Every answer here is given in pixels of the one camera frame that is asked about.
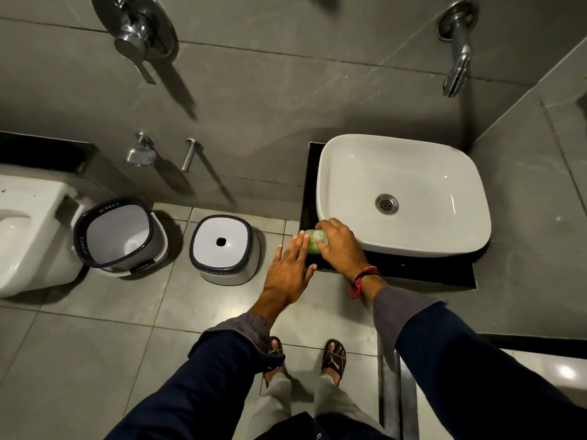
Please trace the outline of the person's left hand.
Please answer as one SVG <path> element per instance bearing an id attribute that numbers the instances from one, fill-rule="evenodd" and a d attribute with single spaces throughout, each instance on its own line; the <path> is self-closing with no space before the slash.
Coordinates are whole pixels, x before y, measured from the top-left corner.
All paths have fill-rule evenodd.
<path id="1" fill-rule="evenodd" d="M 308 256 L 309 237 L 305 234 L 305 263 Z M 290 242 L 283 247 L 285 268 L 274 272 L 274 259 L 270 264 L 260 297 L 251 311 L 261 316 L 268 325 L 291 304 L 297 302 L 309 283 L 304 283 L 304 272 L 308 267 L 290 261 Z"/>

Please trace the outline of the white bucket with dark rim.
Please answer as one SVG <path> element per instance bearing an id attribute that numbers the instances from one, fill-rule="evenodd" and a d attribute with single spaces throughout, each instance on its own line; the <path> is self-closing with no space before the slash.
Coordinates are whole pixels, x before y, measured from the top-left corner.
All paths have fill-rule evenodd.
<path id="1" fill-rule="evenodd" d="M 122 196 L 80 216 L 73 228 L 73 250 L 85 266 L 127 277 L 164 262 L 170 243 L 164 226 L 142 200 Z"/>

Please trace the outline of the green soap bar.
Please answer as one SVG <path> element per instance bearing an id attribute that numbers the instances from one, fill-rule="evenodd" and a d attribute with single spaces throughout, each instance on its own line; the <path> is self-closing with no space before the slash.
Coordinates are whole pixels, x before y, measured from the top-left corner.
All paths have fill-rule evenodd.
<path id="1" fill-rule="evenodd" d="M 309 255 L 321 255 L 319 249 L 319 241 L 322 241 L 324 246 L 328 245 L 327 234 L 324 230 L 309 229 L 305 230 L 305 234 L 309 237 L 308 254 Z"/>

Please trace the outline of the black stone counter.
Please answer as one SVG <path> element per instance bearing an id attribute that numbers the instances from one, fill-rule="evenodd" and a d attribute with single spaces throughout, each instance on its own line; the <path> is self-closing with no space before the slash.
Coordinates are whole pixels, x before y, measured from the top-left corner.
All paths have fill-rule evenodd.
<path id="1" fill-rule="evenodd" d="M 318 223 L 316 207 L 316 186 L 320 156 L 325 144 L 310 142 L 306 162 L 304 195 L 298 229 L 314 229 Z M 473 261 L 477 255 L 459 255 L 447 258 L 418 258 L 391 255 L 365 250 L 366 258 L 378 268 L 382 276 L 389 279 L 418 281 L 438 284 L 444 288 L 456 290 L 475 290 Z"/>

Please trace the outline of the white ceramic sink basin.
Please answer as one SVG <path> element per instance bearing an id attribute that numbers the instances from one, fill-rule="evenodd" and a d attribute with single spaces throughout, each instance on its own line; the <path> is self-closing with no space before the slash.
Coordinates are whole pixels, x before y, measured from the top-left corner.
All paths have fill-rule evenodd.
<path id="1" fill-rule="evenodd" d="M 380 194 L 399 202 L 393 215 L 375 206 Z M 481 250 L 491 218 L 475 163 L 442 144 L 344 134 L 321 153 L 316 186 L 318 219 L 335 218 L 364 250 L 442 258 Z"/>

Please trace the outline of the person's left forearm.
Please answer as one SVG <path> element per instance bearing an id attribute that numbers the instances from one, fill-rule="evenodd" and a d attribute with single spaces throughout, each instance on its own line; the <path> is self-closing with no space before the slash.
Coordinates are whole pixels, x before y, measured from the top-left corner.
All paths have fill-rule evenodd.
<path id="1" fill-rule="evenodd" d="M 249 310 L 203 332 L 187 361 L 105 440 L 231 438 L 254 377 L 271 361 L 269 329 Z"/>

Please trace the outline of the chrome wall spout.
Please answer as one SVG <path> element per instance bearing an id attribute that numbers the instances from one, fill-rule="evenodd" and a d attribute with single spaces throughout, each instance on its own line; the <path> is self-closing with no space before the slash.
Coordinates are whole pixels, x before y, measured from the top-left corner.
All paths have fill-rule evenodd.
<path id="1" fill-rule="evenodd" d="M 454 2 L 437 21 L 436 34 L 440 41 L 451 43 L 452 68 L 443 84 L 443 96 L 456 97 L 466 83 L 473 57 L 470 32 L 479 18 L 475 0 Z"/>

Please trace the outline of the chrome wall tap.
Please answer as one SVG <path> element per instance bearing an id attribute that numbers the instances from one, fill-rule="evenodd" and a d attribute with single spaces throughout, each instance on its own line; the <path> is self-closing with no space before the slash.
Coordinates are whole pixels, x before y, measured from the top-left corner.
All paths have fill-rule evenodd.
<path id="1" fill-rule="evenodd" d="M 152 167 L 157 160 L 157 152 L 151 138 L 145 132 L 136 133 L 136 144 L 127 151 L 126 162 L 140 168 Z"/>

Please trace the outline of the white stool with dark rim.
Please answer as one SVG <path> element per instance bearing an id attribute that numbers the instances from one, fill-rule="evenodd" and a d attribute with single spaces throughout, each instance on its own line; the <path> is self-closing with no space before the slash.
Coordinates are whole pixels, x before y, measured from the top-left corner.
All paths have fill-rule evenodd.
<path id="1" fill-rule="evenodd" d="M 202 278 L 219 286 L 249 282 L 260 264 L 260 239 L 242 218 L 215 214 L 195 228 L 188 250 Z"/>

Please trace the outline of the black left sandal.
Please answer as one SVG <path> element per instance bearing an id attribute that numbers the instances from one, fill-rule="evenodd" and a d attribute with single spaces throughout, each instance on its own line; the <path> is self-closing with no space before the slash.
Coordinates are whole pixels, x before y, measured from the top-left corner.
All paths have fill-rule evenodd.
<path id="1" fill-rule="evenodd" d="M 269 365 L 262 374 L 266 388 L 269 387 L 275 375 L 286 375 L 285 355 L 283 352 L 282 342 L 278 337 L 275 337 L 274 335 L 270 337 L 268 355 L 271 358 L 271 361 L 269 362 Z"/>

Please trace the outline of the chrome sink drain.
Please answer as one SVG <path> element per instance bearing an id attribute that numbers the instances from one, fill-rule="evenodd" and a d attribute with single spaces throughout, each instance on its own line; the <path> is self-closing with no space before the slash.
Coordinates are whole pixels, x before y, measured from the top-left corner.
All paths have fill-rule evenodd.
<path id="1" fill-rule="evenodd" d="M 392 195 L 383 193 L 375 199 L 375 206 L 379 212 L 392 215 L 398 212 L 399 202 Z"/>

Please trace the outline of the metal floor door rail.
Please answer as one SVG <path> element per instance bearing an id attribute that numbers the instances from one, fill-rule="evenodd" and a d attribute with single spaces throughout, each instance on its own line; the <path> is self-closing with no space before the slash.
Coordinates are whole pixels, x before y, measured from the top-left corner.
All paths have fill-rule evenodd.
<path id="1" fill-rule="evenodd" d="M 378 337 L 378 418 L 395 440 L 420 440 L 417 386 L 403 359 L 393 351 L 386 360 Z"/>

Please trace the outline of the person's right forearm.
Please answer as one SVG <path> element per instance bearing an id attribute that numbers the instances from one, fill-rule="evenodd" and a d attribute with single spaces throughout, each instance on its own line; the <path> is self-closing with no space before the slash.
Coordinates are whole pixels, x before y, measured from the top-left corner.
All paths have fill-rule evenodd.
<path id="1" fill-rule="evenodd" d="M 454 440 L 587 440 L 587 409 L 434 298 L 362 281 L 385 357 L 397 351 Z"/>

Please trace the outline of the chrome wall sprayer holder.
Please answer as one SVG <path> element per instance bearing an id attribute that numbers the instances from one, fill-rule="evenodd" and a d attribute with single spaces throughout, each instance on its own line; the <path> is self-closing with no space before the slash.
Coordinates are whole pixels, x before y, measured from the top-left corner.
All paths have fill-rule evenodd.
<path id="1" fill-rule="evenodd" d="M 190 172 L 192 164 L 195 158 L 200 159 L 203 153 L 203 146 L 194 138 L 186 139 L 186 154 L 184 155 L 183 162 L 181 164 L 181 172 L 187 174 Z"/>

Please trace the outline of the black sandal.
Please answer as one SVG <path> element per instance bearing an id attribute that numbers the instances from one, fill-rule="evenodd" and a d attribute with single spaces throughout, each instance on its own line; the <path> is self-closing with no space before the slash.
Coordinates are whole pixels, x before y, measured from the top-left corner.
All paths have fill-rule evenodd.
<path id="1" fill-rule="evenodd" d="M 278 337 L 275 337 L 274 335 L 270 337 L 268 355 L 271 358 L 271 361 L 269 362 L 269 365 L 262 374 L 266 388 L 269 387 L 275 375 L 286 375 L 285 355 L 283 352 L 282 342 Z"/>
<path id="2" fill-rule="evenodd" d="M 333 384 L 338 387 L 346 368 L 346 362 L 346 349 L 343 344 L 336 339 L 330 339 L 324 347 L 320 375 L 330 378 Z"/>

